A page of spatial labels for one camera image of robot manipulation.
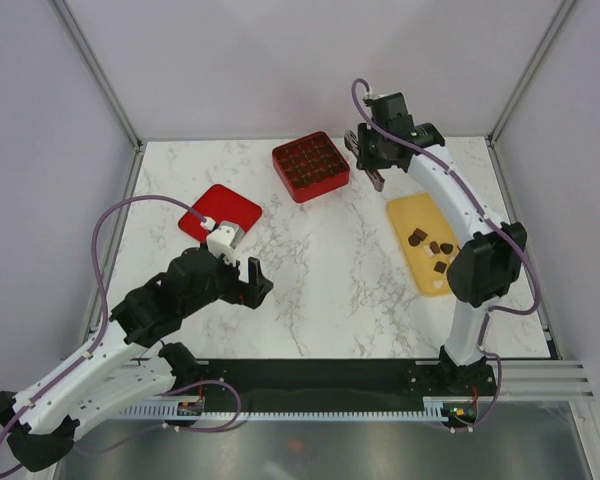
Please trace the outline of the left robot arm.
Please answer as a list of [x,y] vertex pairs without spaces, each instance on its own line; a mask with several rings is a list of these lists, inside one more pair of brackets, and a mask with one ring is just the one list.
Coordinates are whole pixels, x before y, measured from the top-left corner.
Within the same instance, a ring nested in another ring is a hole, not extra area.
[[30,472],[63,459],[96,425],[147,397],[188,394],[201,377],[190,350],[164,343],[192,314],[216,302],[258,308],[273,283],[258,259],[239,264],[206,246],[185,250],[166,271],[131,290],[98,334],[42,380],[0,391],[0,443]]

